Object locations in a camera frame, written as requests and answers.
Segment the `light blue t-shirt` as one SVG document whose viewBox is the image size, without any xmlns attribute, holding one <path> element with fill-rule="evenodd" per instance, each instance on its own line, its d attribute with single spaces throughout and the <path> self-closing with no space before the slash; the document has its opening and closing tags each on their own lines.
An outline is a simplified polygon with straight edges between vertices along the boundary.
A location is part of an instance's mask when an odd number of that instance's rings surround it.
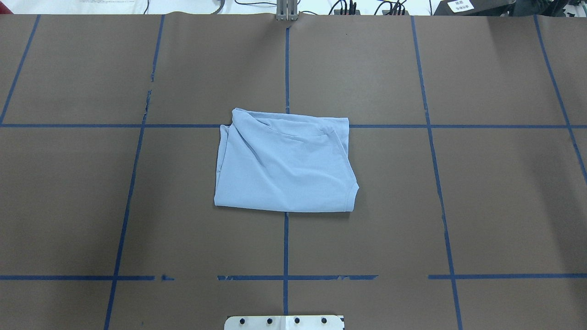
<svg viewBox="0 0 587 330">
<path fill-rule="evenodd" d="M 346 117 L 232 110 L 220 126 L 214 205 L 294 213 L 352 212 L 359 185 Z"/>
</svg>

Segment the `black power adapter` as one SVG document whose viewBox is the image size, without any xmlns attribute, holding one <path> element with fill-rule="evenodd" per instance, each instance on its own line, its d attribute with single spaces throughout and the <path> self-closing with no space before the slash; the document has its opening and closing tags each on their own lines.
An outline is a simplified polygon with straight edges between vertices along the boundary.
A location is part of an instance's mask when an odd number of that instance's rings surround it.
<svg viewBox="0 0 587 330">
<path fill-rule="evenodd" d="M 441 0 L 434 16 L 472 16 L 482 11 L 476 0 Z"/>
</svg>

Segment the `aluminium frame post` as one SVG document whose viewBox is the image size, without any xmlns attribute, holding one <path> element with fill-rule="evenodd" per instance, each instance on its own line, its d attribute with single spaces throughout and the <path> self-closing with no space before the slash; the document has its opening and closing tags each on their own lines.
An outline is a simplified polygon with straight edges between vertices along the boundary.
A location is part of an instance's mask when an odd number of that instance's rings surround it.
<svg viewBox="0 0 587 330">
<path fill-rule="evenodd" d="M 277 21 L 297 21 L 299 18 L 299 0 L 276 0 Z"/>
</svg>

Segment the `white pedestal column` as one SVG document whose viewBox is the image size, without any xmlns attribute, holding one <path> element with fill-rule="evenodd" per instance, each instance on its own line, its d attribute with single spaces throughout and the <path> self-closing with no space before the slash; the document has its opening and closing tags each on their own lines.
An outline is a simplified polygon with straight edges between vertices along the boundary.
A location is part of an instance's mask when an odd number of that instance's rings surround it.
<svg viewBox="0 0 587 330">
<path fill-rule="evenodd" d="M 339 315 L 233 316 L 227 318 L 225 330 L 344 330 Z"/>
</svg>

